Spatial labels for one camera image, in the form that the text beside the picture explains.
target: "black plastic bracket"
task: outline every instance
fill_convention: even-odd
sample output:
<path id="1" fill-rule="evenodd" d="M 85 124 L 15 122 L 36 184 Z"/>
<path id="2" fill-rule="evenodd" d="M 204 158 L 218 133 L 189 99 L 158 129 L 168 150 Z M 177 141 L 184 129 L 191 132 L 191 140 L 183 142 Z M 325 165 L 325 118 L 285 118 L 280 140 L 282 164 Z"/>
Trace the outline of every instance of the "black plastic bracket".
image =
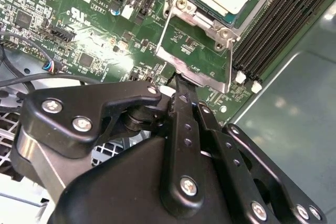
<path id="1" fill-rule="evenodd" d="M 208 107 L 199 105 L 197 111 L 202 125 L 202 149 L 212 155 L 234 223 L 280 223 L 264 203 L 233 139 L 221 132 Z M 254 202 L 261 206 L 264 217 L 256 216 L 252 208 Z"/>
<path id="2" fill-rule="evenodd" d="M 281 223 L 327 223 L 322 210 L 237 125 L 227 124 L 223 132 L 235 140 L 264 201 Z M 306 209 L 306 218 L 300 207 Z"/>
<path id="3" fill-rule="evenodd" d="M 175 76 L 176 93 L 169 117 L 171 131 L 164 148 L 160 196 L 165 208 L 175 217 L 196 214 L 204 201 L 204 178 L 201 172 L 201 147 L 198 123 L 192 102 L 195 87 Z"/>
<path id="4" fill-rule="evenodd" d="M 30 137 L 63 156 L 81 158 L 91 152 L 102 133 L 110 135 L 127 107 L 156 105 L 160 99 L 160 92 L 142 81 L 37 90 L 25 99 L 20 121 Z M 46 100 L 59 102 L 62 110 L 46 112 L 42 108 Z M 79 116 L 91 122 L 88 132 L 73 127 Z M 108 117 L 111 120 L 102 132 L 102 120 Z"/>

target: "metal bracket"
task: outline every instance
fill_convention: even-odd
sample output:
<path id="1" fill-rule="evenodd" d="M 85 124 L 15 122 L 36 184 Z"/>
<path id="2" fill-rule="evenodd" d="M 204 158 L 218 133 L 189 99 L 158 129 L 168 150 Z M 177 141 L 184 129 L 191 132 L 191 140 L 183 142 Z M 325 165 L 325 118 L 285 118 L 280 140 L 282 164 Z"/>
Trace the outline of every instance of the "metal bracket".
<path id="1" fill-rule="evenodd" d="M 91 154 L 80 159 L 66 158 L 31 138 L 22 127 L 16 147 L 32 164 L 54 203 L 71 181 L 92 168 Z"/>
<path id="2" fill-rule="evenodd" d="M 225 27 L 218 21 L 211 21 L 201 13 L 197 12 L 197 7 L 187 0 L 166 0 L 163 10 L 163 15 L 166 17 L 166 22 L 155 50 L 155 55 L 169 64 L 173 65 L 176 72 L 181 74 L 187 81 L 199 86 L 210 86 L 221 93 L 228 93 L 232 78 L 232 59 L 233 59 L 233 43 L 240 39 L 233 31 Z M 207 36 L 216 41 L 215 50 L 222 51 L 225 48 L 230 50 L 229 67 L 226 69 L 226 83 L 218 82 L 215 79 L 203 74 L 190 71 L 186 63 L 177 57 L 171 55 L 161 46 L 164 35 L 167 31 L 170 19 L 173 16 L 178 16 L 192 26 L 199 26 L 205 30 Z"/>

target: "green circuit board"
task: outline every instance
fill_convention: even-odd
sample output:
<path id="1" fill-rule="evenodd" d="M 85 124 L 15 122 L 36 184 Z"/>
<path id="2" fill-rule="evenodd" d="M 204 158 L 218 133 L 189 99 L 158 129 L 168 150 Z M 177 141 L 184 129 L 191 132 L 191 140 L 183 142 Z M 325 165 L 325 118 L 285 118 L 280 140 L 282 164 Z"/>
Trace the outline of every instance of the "green circuit board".
<path id="1" fill-rule="evenodd" d="M 165 23 L 164 0 L 155 2 L 141 25 L 133 21 L 134 17 L 127 20 L 112 15 L 109 11 L 111 1 L 0 0 L 1 31 L 11 31 L 34 40 L 67 73 L 85 75 L 101 82 L 129 81 L 137 73 L 137 80 L 149 78 L 156 86 L 166 84 L 174 68 L 154 55 Z M 32 17 L 25 29 L 17 26 L 20 10 Z M 40 31 L 45 18 L 55 26 L 72 29 L 76 33 L 74 40 L 65 43 L 46 38 Z M 41 54 L 26 43 L 14 38 L 9 40 L 13 43 L 11 48 L 43 60 Z M 214 41 L 203 30 L 173 18 L 163 47 L 185 61 L 192 71 L 225 82 L 228 52 L 215 51 Z M 198 96 L 224 125 L 251 97 L 251 85 L 249 82 L 245 85 L 233 83 L 228 94 L 210 87 L 198 88 Z"/>

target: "gray metal surface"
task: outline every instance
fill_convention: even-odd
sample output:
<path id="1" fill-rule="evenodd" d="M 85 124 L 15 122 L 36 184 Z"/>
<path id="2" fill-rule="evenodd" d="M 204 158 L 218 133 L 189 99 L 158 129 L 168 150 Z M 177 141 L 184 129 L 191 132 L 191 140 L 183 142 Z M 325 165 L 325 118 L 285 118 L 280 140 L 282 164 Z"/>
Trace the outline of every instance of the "gray metal surface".
<path id="1" fill-rule="evenodd" d="M 91 155 L 78 159 L 65 158 L 31 138 L 22 127 L 18 134 L 17 150 L 31 162 L 54 203 L 71 181 L 92 168 Z"/>
<path id="2" fill-rule="evenodd" d="M 336 223 L 336 2 L 233 122 Z"/>

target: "cable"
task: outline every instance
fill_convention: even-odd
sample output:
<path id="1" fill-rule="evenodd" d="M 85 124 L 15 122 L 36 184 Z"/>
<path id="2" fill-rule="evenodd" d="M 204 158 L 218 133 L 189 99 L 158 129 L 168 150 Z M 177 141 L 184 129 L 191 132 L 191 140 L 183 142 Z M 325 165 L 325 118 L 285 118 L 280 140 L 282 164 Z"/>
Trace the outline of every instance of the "cable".
<path id="1" fill-rule="evenodd" d="M 14 65 L 9 61 L 6 53 L 5 53 L 5 49 L 4 47 L 1 45 L 1 52 L 2 52 L 2 60 L 3 63 L 5 64 L 5 66 L 7 67 L 7 69 L 15 76 L 18 78 L 24 77 L 25 75 L 23 73 L 21 73 L 16 67 L 14 67 Z M 28 90 L 28 92 L 33 92 L 35 90 L 34 85 L 28 81 L 28 82 L 23 82 L 22 83 L 23 86 L 25 86 L 25 88 Z"/>
<path id="2" fill-rule="evenodd" d="M 21 107 L 0 106 L 0 113 L 20 113 Z"/>
<path id="3" fill-rule="evenodd" d="M 36 49 L 38 49 L 41 54 L 50 62 L 53 62 L 54 60 L 52 59 L 52 57 L 50 57 L 41 47 L 39 47 L 35 42 L 33 42 L 32 40 L 26 38 L 26 37 L 23 37 L 19 34 L 14 34 L 14 33 L 8 33 L 8 32 L 5 32 L 5 31 L 0 31 L 0 36 L 11 36 L 11 37 L 14 37 L 14 38 L 18 38 L 20 40 L 23 40 L 25 42 L 27 42 L 28 44 L 30 44 L 31 46 L 35 47 Z"/>
<path id="4" fill-rule="evenodd" d="M 78 81 L 83 81 L 87 84 L 99 84 L 101 83 L 100 81 L 91 79 L 89 77 L 85 76 L 74 76 L 72 74 L 67 74 L 67 73 L 59 73 L 57 75 L 49 74 L 49 73 L 37 73 L 37 74 L 31 74 L 30 76 L 24 76 L 22 78 L 15 78 L 15 79 L 10 79 L 10 80 L 5 80 L 5 81 L 0 81 L 0 88 L 2 87 L 7 87 L 11 86 L 14 84 L 22 83 L 22 82 L 27 82 L 27 81 L 35 81 L 35 80 L 40 80 L 40 79 L 72 79 L 72 80 L 78 80 Z"/>

